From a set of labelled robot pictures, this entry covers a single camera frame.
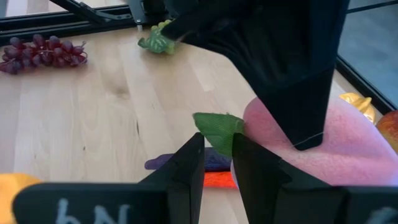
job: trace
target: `pink foam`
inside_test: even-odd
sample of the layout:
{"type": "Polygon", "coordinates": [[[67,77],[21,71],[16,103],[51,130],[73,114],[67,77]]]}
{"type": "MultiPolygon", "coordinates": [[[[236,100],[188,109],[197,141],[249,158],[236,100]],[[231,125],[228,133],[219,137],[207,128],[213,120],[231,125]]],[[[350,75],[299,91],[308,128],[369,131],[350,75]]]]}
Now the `pink foam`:
{"type": "Polygon", "coordinates": [[[355,107],[331,98],[323,143],[298,151],[258,98],[244,112],[245,133],[293,166],[331,185],[398,185],[398,156],[355,107]]]}

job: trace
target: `grapes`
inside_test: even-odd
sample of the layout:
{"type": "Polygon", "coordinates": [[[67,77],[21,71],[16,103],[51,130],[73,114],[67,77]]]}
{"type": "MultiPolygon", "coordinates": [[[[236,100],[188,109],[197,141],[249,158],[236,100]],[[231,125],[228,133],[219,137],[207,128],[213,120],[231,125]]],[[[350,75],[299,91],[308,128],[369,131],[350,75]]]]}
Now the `grapes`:
{"type": "Polygon", "coordinates": [[[13,37],[10,39],[10,44],[14,46],[16,49],[25,49],[26,46],[21,42],[21,40],[18,37],[13,37]]]}
{"type": "Polygon", "coordinates": [[[73,49],[73,44],[69,40],[66,40],[62,43],[62,49],[70,53],[73,49]]]}
{"type": "Polygon", "coordinates": [[[33,35],[33,43],[36,46],[38,46],[38,47],[44,47],[45,46],[45,39],[43,38],[42,35],[35,34],[35,35],[33,35]]]}
{"type": "Polygon", "coordinates": [[[61,68],[68,65],[76,67],[87,62],[87,53],[83,47],[86,42],[73,46],[68,40],[61,43],[56,36],[45,40],[41,35],[35,34],[33,44],[23,44],[17,37],[11,38],[10,44],[12,47],[4,48],[0,71],[13,75],[41,64],[61,68]]]}

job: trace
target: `black frame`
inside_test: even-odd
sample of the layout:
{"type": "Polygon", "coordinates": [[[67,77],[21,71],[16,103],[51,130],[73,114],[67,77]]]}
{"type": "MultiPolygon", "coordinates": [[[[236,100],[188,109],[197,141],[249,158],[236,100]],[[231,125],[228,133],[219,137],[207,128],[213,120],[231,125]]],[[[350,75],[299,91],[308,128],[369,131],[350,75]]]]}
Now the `black frame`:
{"type": "MultiPolygon", "coordinates": [[[[31,41],[33,34],[42,34],[45,37],[49,35],[71,37],[75,35],[127,29],[136,26],[151,26],[171,18],[167,12],[148,15],[141,7],[137,7],[141,6],[141,0],[129,0],[129,4],[126,5],[97,7],[94,9],[84,3],[77,5],[73,0],[51,1],[72,12],[67,11],[0,18],[0,46],[8,45],[11,37],[19,37],[24,41],[31,41]]],[[[398,0],[349,9],[347,13],[365,11],[393,4],[398,4],[398,0]]],[[[336,69],[362,95],[372,97],[373,105],[382,114],[397,109],[391,101],[365,80],[340,55],[336,60],[336,69]]]]}

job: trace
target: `yellow object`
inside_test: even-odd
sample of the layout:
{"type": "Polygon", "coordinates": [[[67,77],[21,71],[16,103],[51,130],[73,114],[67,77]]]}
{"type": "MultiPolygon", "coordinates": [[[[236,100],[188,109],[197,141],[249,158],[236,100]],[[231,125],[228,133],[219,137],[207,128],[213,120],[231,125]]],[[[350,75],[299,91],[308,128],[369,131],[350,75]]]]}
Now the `yellow object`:
{"type": "Polygon", "coordinates": [[[376,113],[371,104],[372,98],[364,98],[356,93],[344,93],[340,95],[340,98],[355,106],[368,120],[375,124],[376,113]]]}
{"type": "Polygon", "coordinates": [[[12,202],[24,188],[40,183],[39,179],[26,174],[0,174],[0,224],[14,224],[12,202]]]}

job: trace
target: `wooden tabletop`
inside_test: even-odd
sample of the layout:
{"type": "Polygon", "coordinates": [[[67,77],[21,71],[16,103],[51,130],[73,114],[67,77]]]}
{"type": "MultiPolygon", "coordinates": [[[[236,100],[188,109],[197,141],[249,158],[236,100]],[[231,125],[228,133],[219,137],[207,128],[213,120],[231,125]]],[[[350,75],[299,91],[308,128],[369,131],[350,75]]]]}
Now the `wooden tabletop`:
{"type": "MultiPolygon", "coordinates": [[[[7,15],[59,10],[48,0],[12,0],[7,15]]],[[[152,54],[137,45],[147,34],[126,29],[68,38],[87,41],[87,66],[0,73],[0,172],[138,182],[150,173],[146,160],[175,152],[197,132],[192,113],[242,117],[255,95],[229,60],[184,44],[174,55],[152,54]]],[[[331,96],[346,91],[356,90],[336,73],[331,96]]],[[[237,190],[204,190],[200,223],[247,222],[237,190]]]]}

